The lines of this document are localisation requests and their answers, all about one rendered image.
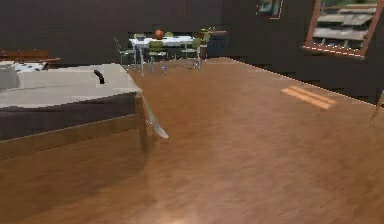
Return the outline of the white dining table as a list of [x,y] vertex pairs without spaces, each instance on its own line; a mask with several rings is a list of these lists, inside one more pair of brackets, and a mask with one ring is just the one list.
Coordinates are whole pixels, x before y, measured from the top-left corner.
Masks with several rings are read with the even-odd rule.
[[186,49],[187,46],[192,43],[193,39],[194,37],[192,36],[164,37],[161,40],[157,40],[153,37],[146,37],[143,41],[138,41],[135,38],[131,38],[129,42],[131,43],[132,47],[139,52],[141,74],[144,74],[144,52],[149,53],[148,43],[150,41],[162,41],[168,56],[168,47],[182,47],[183,49]]

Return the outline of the framed wall picture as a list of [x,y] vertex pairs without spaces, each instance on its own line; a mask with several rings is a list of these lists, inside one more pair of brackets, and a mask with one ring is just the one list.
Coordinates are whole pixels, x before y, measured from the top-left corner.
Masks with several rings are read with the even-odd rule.
[[284,0],[258,0],[256,14],[269,19],[279,19],[283,2]]

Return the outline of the grey baseball bat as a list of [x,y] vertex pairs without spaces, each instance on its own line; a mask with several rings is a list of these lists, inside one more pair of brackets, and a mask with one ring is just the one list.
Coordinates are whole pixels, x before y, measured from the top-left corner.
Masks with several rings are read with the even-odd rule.
[[169,138],[169,135],[167,134],[167,132],[160,126],[159,122],[157,121],[157,119],[155,118],[152,110],[151,110],[151,107],[149,105],[149,103],[147,102],[145,96],[142,96],[142,99],[143,99],[143,104],[144,104],[144,107],[145,107],[145,110],[146,110],[146,113],[147,113],[147,116],[148,116],[148,122],[152,125],[154,131],[161,137],[161,138],[164,138],[164,139],[168,139]]

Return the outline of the wooden bed with grey cover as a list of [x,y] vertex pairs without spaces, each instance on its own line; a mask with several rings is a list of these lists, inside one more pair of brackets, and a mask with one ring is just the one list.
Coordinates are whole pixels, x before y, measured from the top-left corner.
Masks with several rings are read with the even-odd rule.
[[0,91],[0,160],[131,129],[146,135],[142,90],[119,64],[17,73],[20,86]]

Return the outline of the white patterned pillow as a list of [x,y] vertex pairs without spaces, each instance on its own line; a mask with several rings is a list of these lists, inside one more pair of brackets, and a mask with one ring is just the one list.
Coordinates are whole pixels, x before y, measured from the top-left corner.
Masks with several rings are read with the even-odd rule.
[[13,67],[16,72],[33,72],[41,71],[46,67],[46,62],[29,62],[29,63],[14,63]]

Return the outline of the brown wooden side table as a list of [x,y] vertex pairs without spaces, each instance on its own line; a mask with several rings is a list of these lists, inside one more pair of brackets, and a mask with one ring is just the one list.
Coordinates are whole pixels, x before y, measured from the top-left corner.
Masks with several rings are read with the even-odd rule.
[[14,63],[46,62],[47,65],[60,61],[60,57],[50,56],[47,50],[0,50],[0,65],[13,65]]

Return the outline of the wooden framed window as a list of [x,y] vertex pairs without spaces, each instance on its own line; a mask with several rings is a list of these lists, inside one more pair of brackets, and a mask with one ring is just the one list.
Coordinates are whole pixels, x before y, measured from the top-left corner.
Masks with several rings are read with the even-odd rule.
[[316,0],[303,48],[364,58],[383,9],[384,0]]

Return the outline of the dark cabinet with wooden top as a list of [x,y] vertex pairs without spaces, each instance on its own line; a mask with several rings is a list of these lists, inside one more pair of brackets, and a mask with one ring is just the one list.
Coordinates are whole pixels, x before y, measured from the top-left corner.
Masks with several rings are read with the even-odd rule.
[[227,31],[202,31],[202,53],[205,59],[224,57],[228,45]]

